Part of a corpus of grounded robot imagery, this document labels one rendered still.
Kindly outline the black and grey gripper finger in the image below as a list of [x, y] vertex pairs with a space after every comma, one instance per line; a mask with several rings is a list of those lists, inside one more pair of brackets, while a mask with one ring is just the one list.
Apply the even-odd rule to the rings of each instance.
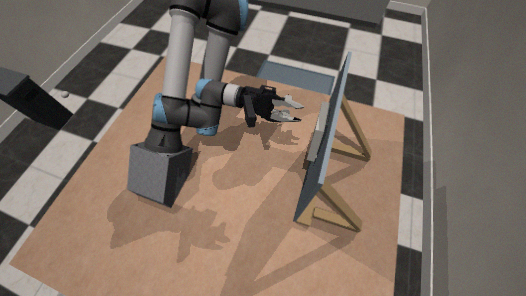
[[[266, 98], [268, 100], [268, 102], [272, 102], [274, 104], [274, 106], [276, 107], [279, 107], [279, 106], [286, 106], [286, 107], [293, 107], [295, 109], [301, 109], [301, 108], [304, 108], [303, 105], [295, 102], [295, 101], [292, 101], [292, 96], [291, 95], [286, 95], [283, 97], [279, 97], [278, 95], [274, 94], [274, 93], [268, 93], [268, 94], [263, 94], [262, 95], [263, 98]], [[288, 100], [288, 99], [290, 100]]]
[[268, 113], [266, 117], [261, 118], [264, 118], [265, 120], [270, 122], [301, 122], [301, 119], [298, 119], [296, 117], [290, 117], [290, 111], [288, 109], [273, 109], [272, 113]]

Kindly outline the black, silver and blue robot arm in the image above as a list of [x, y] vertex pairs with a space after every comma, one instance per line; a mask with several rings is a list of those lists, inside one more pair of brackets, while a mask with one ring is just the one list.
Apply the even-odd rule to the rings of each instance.
[[[200, 135], [217, 134], [222, 105], [236, 107], [236, 94], [241, 87], [220, 81], [231, 41], [238, 31], [245, 29], [248, 8], [248, 0], [171, 0], [163, 89], [154, 98], [151, 129], [144, 144], [147, 149], [180, 152], [181, 126], [196, 128]], [[195, 28], [200, 17], [207, 19], [209, 34], [196, 93], [185, 102]]]

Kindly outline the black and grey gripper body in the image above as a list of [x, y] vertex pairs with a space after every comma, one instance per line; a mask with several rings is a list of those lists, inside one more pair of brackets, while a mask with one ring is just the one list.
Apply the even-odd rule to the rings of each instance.
[[[236, 94], [235, 104], [236, 107], [242, 108], [243, 107], [243, 96], [244, 95], [251, 95], [254, 111], [256, 115], [261, 117], [266, 117], [268, 113], [271, 113], [271, 111], [274, 109], [274, 104], [272, 102], [268, 102], [266, 98], [263, 98], [262, 95], [268, 94], [268, 93], [275, 93], [276, 94], [276, 88], [271, 87], [272, 90], [265, 89], [265, 87], [270, 88], [270, 86], [261, 85], [259, 88], [253, 88], [249, 86], [240, 87]], [[258, 91], [258, 94], [256, 92]]]

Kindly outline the grey picture frame with green panel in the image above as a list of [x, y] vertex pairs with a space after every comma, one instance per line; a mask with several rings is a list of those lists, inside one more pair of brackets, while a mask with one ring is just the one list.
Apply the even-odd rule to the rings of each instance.
[[326, 118], [328, 118], [327, 117], [328, 108], [329, 108], [329, 103], [322, 101], [320, 111], [318, 114], [318, 118], [317, 118], [317, 122], [316, 122], [315, 129], [314, 129], [308, 157], [307, 157], [307, 160], [309, 161], [314, 162], [315, 159], [317, 158], [317, 152], [318, 152], [319, 145], [320, 145], [323, 133], [324, 133], [325, 124], [327, 124]]

